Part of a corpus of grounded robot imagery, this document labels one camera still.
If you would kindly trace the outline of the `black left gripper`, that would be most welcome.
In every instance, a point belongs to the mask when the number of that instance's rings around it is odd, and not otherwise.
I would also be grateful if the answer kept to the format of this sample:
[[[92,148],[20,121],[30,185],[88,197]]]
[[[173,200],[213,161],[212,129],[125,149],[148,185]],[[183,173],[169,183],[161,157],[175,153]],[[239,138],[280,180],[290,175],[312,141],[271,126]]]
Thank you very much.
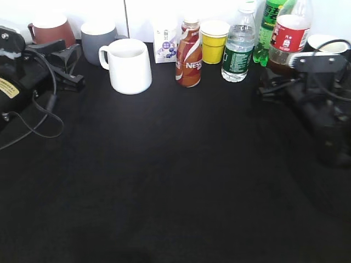
[[[68,92],[80,92],[85,87],[82,75],[73,75],[81,55],[80,45],[66,48],[63,39],[46,44],[30,44],[25,53],[14,60],[1,56],[1,109],[23,110],[32,103],[33,93],[42,95],[55,91],[55,78],[58,89]],[[48,64],[43,58],[50,58]]]

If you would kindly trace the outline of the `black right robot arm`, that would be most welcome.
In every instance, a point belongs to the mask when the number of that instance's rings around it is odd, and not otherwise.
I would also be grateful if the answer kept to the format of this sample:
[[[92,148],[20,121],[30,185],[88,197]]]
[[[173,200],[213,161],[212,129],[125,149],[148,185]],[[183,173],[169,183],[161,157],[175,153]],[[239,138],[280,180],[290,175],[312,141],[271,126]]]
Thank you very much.
[[[326,84],[316,74],[277,75],[265,68],[258,94],[292,110],[312,137],[320,162],[350,167],[350,108],[331,96]]]

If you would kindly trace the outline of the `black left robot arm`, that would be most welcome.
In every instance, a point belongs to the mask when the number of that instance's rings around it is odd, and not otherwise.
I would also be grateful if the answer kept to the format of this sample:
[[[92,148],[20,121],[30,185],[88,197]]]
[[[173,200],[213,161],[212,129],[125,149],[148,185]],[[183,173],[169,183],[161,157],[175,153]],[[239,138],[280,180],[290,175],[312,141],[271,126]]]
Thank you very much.
[[[52,116],[58,91],[80,92],[84,77],[72,73],[81,55],[79,44],[67,48],[63,40],[39,45],[1,40],[1,127],[29,104]]]

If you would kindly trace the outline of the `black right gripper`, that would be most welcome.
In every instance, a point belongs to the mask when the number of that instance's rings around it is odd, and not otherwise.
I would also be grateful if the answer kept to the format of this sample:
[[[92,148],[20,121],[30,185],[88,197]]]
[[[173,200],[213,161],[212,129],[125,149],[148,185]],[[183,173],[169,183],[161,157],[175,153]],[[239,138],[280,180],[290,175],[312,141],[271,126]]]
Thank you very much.
[[[256,94],[264,101],[289,101],[304,118],[349,118],[350,64],[337,73],[306,73],[302,80],[264,68]]]

